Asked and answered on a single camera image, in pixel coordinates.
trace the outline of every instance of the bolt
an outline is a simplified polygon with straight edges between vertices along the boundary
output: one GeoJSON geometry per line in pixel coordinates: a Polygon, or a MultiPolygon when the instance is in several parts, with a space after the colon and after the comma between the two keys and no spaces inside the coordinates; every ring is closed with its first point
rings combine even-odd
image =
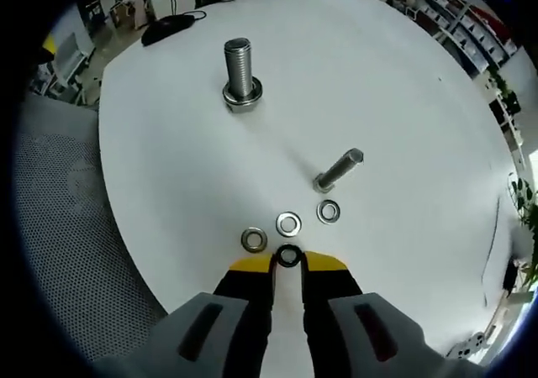
{"type": "Polygon", "coordinates": [[[355,165],[364,161],[364,154],[359,149],[351,149],[342,155],[333,166],[324,174],[319,174],[314,179],[314,190],[320,193],[327,193],[335,182],[351,171],[355,165]]]}
{"type": "Polygon", "coordinates": [[[224,58],[228,70],[224,100],[233,113],[253,110],[263,91],[260,81],[252,76],[251,42],[247,38],[229,40],[224,44],[224,58]]]}

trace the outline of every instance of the computer mouse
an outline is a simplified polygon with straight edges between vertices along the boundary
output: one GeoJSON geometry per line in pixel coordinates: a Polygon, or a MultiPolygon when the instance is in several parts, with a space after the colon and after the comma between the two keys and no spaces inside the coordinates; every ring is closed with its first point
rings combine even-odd
{"type": "Polygon", "coordinates": [[[192,15],[178,14],[168,15],[148,25],[147,30],[142,34],[142,45],[149,46],[155,42],[183,31],[191,27],[196,19],[192,15]]]}

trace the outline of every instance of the desk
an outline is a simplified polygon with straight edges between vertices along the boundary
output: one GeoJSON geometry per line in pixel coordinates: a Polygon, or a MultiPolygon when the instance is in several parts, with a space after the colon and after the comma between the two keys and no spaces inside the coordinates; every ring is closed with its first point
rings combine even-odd
{"type": "MultiPolygon", "coordinates": [[[[270,251],[293,242],[343,260],[364,292],[407,313],[440,352],[484,329],[509,258],[514,165],[461,67],[377,0],[237,0],[204,10],[190,29],[131,45],[103,75],[108,196],[162,306],[172,312],[212,292],[249,255],[243,230],[258,227],[270,251]],[[223,46],[239,36],[251,40],[264,95],[237,116],[222,98],[223,46]],[[351,147],[365,162],[330,194],[316,193],[314,177],[351,147]],[[326,197],[341,207],[333,225],[316,218],[326,197]],[[288,210],[303,220],[295,239],[275,230],[288,210]]],[[[300,270],[280,268],[276,289],[262,376],[312,376],[300,270]]]]}

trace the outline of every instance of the flat washer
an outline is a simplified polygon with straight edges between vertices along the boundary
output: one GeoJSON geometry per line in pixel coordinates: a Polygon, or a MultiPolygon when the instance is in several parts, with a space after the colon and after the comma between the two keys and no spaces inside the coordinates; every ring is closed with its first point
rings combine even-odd
{"type": "Polygon", "coordinates": [[[252,254],[262,252],[267,247],[267,234],[263,229],[249,227],[241,234],[241,245],[247,252],[251,252],[252,254]],[[260,243],[258,245],[252,246],[249,244],[249,237],[253,234],[260,237],[260,243]]]}
{"type": "Polygon", "coordinates": [[[340,218],[340,206],[338,206],[338,203],[333,200],[323,200],[316,209],[316,213],[318,215],[318,220],[322,222],[323,224],[334,224],[338,221],[340,218]],[[330,207],[334,210],[335,214],[332,217],[326,217],[323,214],[323,211],[330,207]]]}
{"type": "Polygon", "coordinates": [[[295,235],[299,234],[299,231],[301,230],[302,227],[303,227],[303,223],[301,223],[301,218],[299,218],[299,216],[295,213],[284,212],[284,213],[280,213],[277,217],[277,231],[282,237],[292,238],[295,235]],[[282,223],[287,218],[291,218],[295,222],[295,227],[291,231],[286,231],[282,227],[282,223]]]}
{"type": "Polygon", "coordinates": [[[277,257],[277,262],[280,266],[294,267],[302,260],[303,251],[297,245],[284,244],[280,248],[277,249],[275,256],[277,257]],[[295,258],[291,261],[288,261],[282,258],[282,253],[288,252],[288,251],[295,253],[295,258]]]}

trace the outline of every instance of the black washer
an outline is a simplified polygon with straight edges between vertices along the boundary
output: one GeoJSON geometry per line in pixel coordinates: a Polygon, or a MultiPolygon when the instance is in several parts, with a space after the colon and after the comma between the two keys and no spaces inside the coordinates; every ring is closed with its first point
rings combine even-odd
{"type": "Polygon", "coordinates": [[[301,259],[303,258],[303,251],[297,246],[292,244],[284,244],[280,248],[277,249],[277,252],[275,253],[275,256],[277,257],[277,262],[280,266],[283,267],[294,267],[296,266],[301,259]],[[292,252],[295,252],[295,259],[291,262],[287,262],[282,258],[282,253],[285,250],[291,250],[292,252]]]}

